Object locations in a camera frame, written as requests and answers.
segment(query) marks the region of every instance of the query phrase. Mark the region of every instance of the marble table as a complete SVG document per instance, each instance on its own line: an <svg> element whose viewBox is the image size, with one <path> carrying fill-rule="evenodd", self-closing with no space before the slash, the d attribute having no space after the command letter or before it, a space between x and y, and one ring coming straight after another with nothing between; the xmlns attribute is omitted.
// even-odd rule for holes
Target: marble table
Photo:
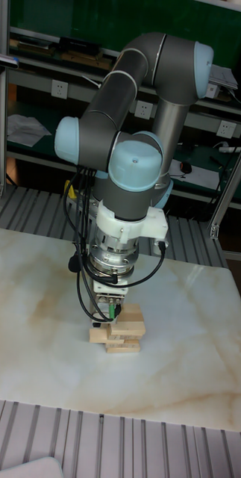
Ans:
<svg viewBox="0 0 241 478"><path fill-rule="evenodd" d="M0 399L241 431L241 299L230 271L165 260L128 293L145 317L141 352L112 355L88 343L73 252L0 229ZM141 255L133 279L156 263Z"/></svg>

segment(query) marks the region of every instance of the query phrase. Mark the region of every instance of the white power socket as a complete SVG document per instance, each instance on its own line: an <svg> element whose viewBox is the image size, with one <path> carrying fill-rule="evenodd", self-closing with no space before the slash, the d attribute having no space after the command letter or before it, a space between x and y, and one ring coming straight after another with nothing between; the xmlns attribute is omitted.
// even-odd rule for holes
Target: white power socket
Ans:
<svg viewBox="0 0 241 478"><path fill-rule="evenodd" d="M51 96L67 99L68 83L65 83L65 81L52 80Z"/></svg>
<svg viewBox="0 0 241 478"><path fill-rule="evenodd" d="M145 120L149 120L151 116L152 108L153 108L152 103L145 103L138 100L134 116L137 118L143 118Z"/></svg>
<svg viewBox="0 0 241 478"><path fill-rule="evenodd" d="M237 123L230 121L221 121L216 136L229 137L233 136Z"/></svg>

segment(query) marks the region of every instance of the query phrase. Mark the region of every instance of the metal grating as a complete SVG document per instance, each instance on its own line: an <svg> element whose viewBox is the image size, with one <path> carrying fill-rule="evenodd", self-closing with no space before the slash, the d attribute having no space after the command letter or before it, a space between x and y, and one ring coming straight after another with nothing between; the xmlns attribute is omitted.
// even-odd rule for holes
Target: metal grating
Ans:
<svg viewBox="0 0 241 478"><path fill-rule="evenodd" d="M241 433L0 400L0 470L45 456L64 478L241 478Z"/></svg>
<svg viewBox="0 0 241 478"><path fill-rule="evenodd" d="M169 217L166 257L193 264L228 267L217 240L210 239L206 224ZM0 228L73 241L75 235L63 213L62 196L7 185L0 199ZM140 239L140 252L152 254L151 241Z"/></svg>

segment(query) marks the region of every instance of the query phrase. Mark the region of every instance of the light blue joint cap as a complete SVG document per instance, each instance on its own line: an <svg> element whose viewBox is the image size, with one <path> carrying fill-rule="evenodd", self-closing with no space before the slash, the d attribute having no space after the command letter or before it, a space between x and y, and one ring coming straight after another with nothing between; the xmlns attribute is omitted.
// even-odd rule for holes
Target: light blue joint cap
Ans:
<svg viewBox="0 0 241 478"><path fill-rule="evenodd" d="M78 118L63 118L56 130L54 139L56 155L73 164L79 159L79 120Z"/></svg>
<svg viewBox="0 0 241 478"><path fill-rule="evenodd" d="M169 199L170 193L172 192L172 188L173 188L173 180L171 179L168 189L162 196L161 200L155 205L155 208L163 209L164 205Z"/></svg>
<svg viewBox="0 0 241 478"><path fill-rule="evenodd" d="M153 187L160 175L162 156L153 146L141 141L118 143L109 163L114 184L132 193Z"/></svg>
<svg viewBox="0 0 241 478"><path fill-rule="evenodd" d="M160 147L160 151L162 152L162 159L164 157L164 148L163 148L163 144L161 143L161 140L159 139L159 137L152 133L151 131L138 131L137 133L133 133L132 136L136 136L136 134L145 134L146 136L150 136L153 138L153 140L155 140L155 142L158 144L158 146Z"/></svg>
<svg viewBox="0 0 241 478"><path fill-rule="evenodd" d="M97 170L96 178L98 178L98 179L107 179L107 177L108 177L108 173L106 173L105 171L99 171L99 170Z"/></svg>
<svg viewBox="0 0 241 478"><path fill-rule="evenodd" d="M213 64L213 49L208 45L195 42L194 72L195 88L199 98L204 98L209 83L210 69Z"/></svg>

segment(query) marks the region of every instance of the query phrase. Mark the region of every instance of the stack of wooden blocks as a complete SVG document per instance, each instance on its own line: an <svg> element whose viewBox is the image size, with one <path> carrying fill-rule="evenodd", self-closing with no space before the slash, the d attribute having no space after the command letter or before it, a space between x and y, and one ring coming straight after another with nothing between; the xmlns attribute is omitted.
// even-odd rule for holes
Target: stack of wooden blocks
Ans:
<svg viewBox="0 0 241 478"><path fill-rule="evenodd" d="M138 304L124 304L117 322L90 329L90 342L104 344L108 353L139 352L145 334L143 314Z"/></svg>

